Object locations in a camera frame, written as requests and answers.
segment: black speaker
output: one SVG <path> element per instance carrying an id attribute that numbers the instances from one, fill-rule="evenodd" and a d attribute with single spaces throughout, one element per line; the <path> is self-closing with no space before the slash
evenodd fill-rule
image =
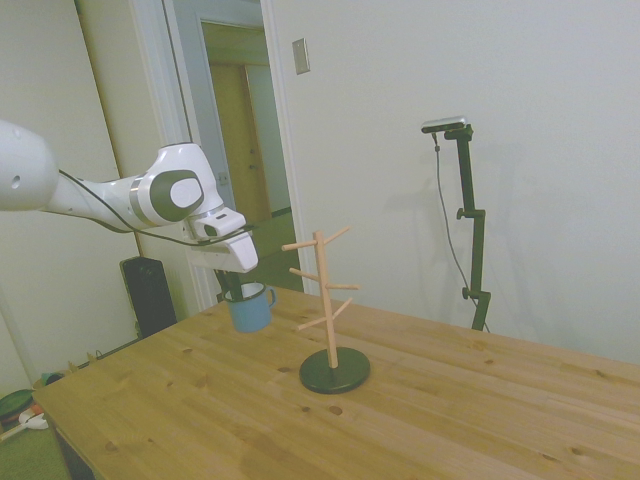
<path id="1" fill-rule="evenodd" d="M 142 338 L 174 325 L 176 312 L 162 262 L 134 257 L 120 262 L 120 268 Z"/>

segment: black cable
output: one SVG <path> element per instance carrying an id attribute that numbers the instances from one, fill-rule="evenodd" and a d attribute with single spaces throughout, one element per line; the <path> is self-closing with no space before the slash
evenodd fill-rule
<path id="1" fill-rule="evenodd" d="M 80 180 L 78 180 L 77 178 L 73 177 L 72 175 L 69 175 L 64 170 L 59 170 L 59 172 L 60 172 L 61 175 L 63 175 L 64 177 L 66 177 L 69 180 L 71 180 L 73 183 L 75 183 L 78 186 L 80 186 L 87 193 L 89 193 L 92 197 L 94 197 L 96 200 L 98 200 L 100 203 L 102 203 L 105 207 L 107 207 L 109 209 L 109 211 L 111 213 L 113 213 L 116 216 L 116 218 L 118 220 L 120 220 L 132 232 L 139 233 L 140 235 L 147 235 L 148 237 L 159 238 L 160 240 L 167 240 L 169 242 L 174 242 L 174 243 L 177 243 L 179 245 L 185 245 L 187 247 L 206 247 L 206 246 L 209 246 L 209 245 L 214 245 L 216 243 L 224 242 L 225 240 L 229 240 L 230 238 L 233 238 L 233 237 L 237 237 L 238 235 L 242 235 L 243 233 L 249 232 L 249 231 L 253 230 L 253 228 L 254 228 L 252 225 L 247 225 L 242 230 L 240 230 L 238 232 L 234 232 L 234 233 L 226 235 L 224 237 L 220 237 L 220 238 L 218 238 L 216 240 L 205 240 L 205 241 L 199 242 L 199 243 L 183 242 L 182 240 L 176 240 L 175 238 L 166 237 L 164 235 L 157 235 L 155 233 L 146 232 L 144 230 L 140 230 L 139 228 L 134 227 L 133 225 L 130 225 L 124 218 L 122 218 L 122 216 L 118 212 L 116 212 L 116 210 L 111 205 L 109 205 L 102 198 L 100 198 L 95 192 L 93 192 L 93 190 L 91 190 L 89 187 L 87 187 L 85 184 L 83 184 Z"/>
<path id="2" fill-rule="evenodd" d="M 453 242 L 451 241 L 451 231 L 449 230 L 449 219 L 447 217 L 447 208 L 444 206 L 444 198 L 442 197 L 442 184 L 440 183 L 440 145 L 438 145 L 438 137 L 436 136 L 435 133 L 432 133 L 431 136 L 433 137 L 433 141 L 436 144 L 436 178 L 438 180 L 438 195 L 440 196 L 440 204 L 442 205 L 442 213 L 444 215 L 444 225 L 447 229 L 447 240 L 449 242 L 449 249 L 451 250 L 451 255 L 453 255 L 453 260 L 456 262 L 456 266 L 458 267 L 458 271 L 460 272 L 460 275 L 462 276 L 462 280 L 464 281 L 464 286 L 467 287 L 467 290 L 471 290 L 469 288 L 469 282 L 467 282 L 467 277 L 465 276 L 464 272 L 462 271 L 462 267 L 460 266 L 460 262 L 458 261 L 458 256 L 456 255 L 456 251 L 453 248 Z M 478 302 L 476 302 L 475 298 L 471 298 L 471 301 L 473 302 L 473 304 L 475 305 L 476 308 L 478 308 Z M 489 325 L 487 325 L 487 322 L 484 322 L 484 326 L 487 328 L 487 332 L 491 333 L 491 330 L 489 330 Z"/>

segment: light switch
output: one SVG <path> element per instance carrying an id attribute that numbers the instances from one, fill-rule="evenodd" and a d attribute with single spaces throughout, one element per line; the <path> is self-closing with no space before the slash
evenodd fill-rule
<path id="1" fill-rule="evenodd" d="M 307 41 L 304 38 L 293 42 L 293 60 L 296 64 L 296 73 L 307 73 L 309 68 L 309 55 L 307 54 Z"/>

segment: wooden mug tree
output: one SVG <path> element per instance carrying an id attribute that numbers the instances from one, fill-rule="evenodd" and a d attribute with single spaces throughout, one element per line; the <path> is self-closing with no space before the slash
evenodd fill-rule
<path id="1" fill-rule="evenodd" d="M 324 317 L 297 327 L 297 330 L 300 331 L 324 322 L 327 329 L 327 349 L 314 353 L 300 366 L 300 381 L 306 388 L 318 393 L 344 393 L 353 390 L 367 379 L 371 370 L 369 359 L 362 352 L 352 348 L 336 346 L 336 336 L 333 328 L 333 321 L 347 308 L 353 298 L 349 298 L 340 308 L 333 312 L 331 309 L 329 290 L 358 290 L 360 286 L 329 282 L 329 269 L 327 267 L 325 246 L 347 232 L 349 228 L 350 227 L 343 228 L 326 240 L 322 232 L 317 231 L 313 232 L 313 240 L 309 242 L 292 243 L 282 246 L 282 250 L 285 251 L 311 246 L 315 248 L 318 275 L 302 272 L 295 268 L 290 268 L 289 271 L 301 277 L 314 280 L 320 285 L 320 298 L 322 299 Z"/>

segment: black round base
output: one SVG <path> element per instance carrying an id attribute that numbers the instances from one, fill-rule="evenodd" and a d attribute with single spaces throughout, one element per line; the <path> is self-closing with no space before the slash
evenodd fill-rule
<path id="1" fill-rule="evenodd" d="M 371 364 L 364 353 L 353 348 L 338 347 L 338 367 L 329 367 L 329 352 L 320 350 L 300 366 L 300 381 L 316 393 L 344 393 L 362 385 L 369 376 Z"/>

